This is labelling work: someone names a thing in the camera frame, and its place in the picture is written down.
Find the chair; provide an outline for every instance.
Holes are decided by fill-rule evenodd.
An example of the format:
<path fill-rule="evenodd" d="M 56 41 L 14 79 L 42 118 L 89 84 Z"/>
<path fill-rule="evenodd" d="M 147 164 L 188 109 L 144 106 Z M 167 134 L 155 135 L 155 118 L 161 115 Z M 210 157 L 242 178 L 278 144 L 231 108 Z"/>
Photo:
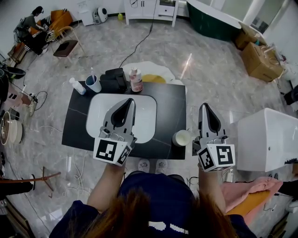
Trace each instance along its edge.
<path fill-rule="evenodd" d="M 65 33 L 66 30 L 70 30 L 74 34 L 76 40 L 72 39 L 69 35 L 68 35 L 68 37 L 70 38 L 70 40 L 65 40 L 65 36 L 63 34 Z M 66 26 L 66 27 L 60 29 L 58 31 L 58 33 L 62 37 L 61 44 L 58 47 L 58 49 L 55 51 L 53 56 L 56 56 L 58 58 L 59 57 L 67 57 L 67 59 L 70 61 L 70 63 L 72 63 L 69 55 L 78 43 L 79 43 L 80 47 L 82 48 L 82 51 L 84 52 L 84 55 L 86 55 L 86 53 L 85 53 L 85 51 L 84 51 L 84 49 L 83 49 L 77 35 L 74 32 L 74 29 L 71 26 Z"/>

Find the wooden stick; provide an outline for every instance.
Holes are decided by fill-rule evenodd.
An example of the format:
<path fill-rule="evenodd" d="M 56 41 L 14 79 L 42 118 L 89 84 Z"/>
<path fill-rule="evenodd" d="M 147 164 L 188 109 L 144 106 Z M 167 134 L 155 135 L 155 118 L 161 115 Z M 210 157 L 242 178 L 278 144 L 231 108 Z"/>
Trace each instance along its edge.
<path fill-rule="evenodd" d="M 26 182 L 33 182 L 33 181 L 46 181 L 51 177 L 57 176 L 61 174 L 61 172 L 50 175 L 50 176 L 45 176 L 42 178 L 34 178 L 34 179 L 22 179 L 22 180 L 0 180 L 0 184 L 17 184 L 17 183 L 26 183 Z"/>

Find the navy blue shirt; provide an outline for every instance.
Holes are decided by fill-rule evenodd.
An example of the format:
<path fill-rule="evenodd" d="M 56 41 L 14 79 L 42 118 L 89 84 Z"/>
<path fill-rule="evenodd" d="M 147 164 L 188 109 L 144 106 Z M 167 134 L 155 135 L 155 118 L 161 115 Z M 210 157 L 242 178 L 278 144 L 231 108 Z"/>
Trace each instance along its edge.
<path fill-rule="evenodd" d="M 124 180 L 119 195 L 128 194 L 132 188 L 142 188 L 150 196 L 149 227 L 154 232 L 154 237 L 187 237 L 186 221 L 191 213 L 193 194 L 186 184 L 164 174 L 139 173 Z M 98 214 L 95 208 L 75 201 L 53 229 L 50 238 L 67 237 L 69 223 L 74 219 L 75 232 L 81 233 Z M 229 217 L 239 238 L 256 238 L 242 216 Z"/>

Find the white spray bottle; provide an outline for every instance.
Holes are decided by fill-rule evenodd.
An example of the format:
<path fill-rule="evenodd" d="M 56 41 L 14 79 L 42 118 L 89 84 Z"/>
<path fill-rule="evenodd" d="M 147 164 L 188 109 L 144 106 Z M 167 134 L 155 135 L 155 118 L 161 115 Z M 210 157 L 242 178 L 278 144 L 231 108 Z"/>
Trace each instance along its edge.
<path fill-rule="evenodd" d="M 78 91 L 79 94 L 84 95 L 86 92 L 86 89 L 78 82 L 75 80 L 75 78 L 71 78 L 69 82 L 72 84 L 74 89 Z"/>

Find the white cup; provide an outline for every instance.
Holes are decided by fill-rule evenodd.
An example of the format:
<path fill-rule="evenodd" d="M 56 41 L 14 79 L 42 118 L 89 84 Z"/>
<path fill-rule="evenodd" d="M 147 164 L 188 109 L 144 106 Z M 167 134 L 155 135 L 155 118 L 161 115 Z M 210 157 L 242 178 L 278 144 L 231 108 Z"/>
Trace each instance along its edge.
<path fill-rule="evenodd" d="M 94 75 L 95 82 L 93 81 L 92 75 L 88 76 L 85 80 L 85 84 L 91 88 L 94 92 L 99 93 L 102 89 L 100 81 L 97 80 L 97 76 Z"/>
<path fill-rule="evenodd" d="M 173 135 L 172 141 L 178 147 L 186 146 L 190 142 L 190 133 L 186 130 L 178 131 Z"/>

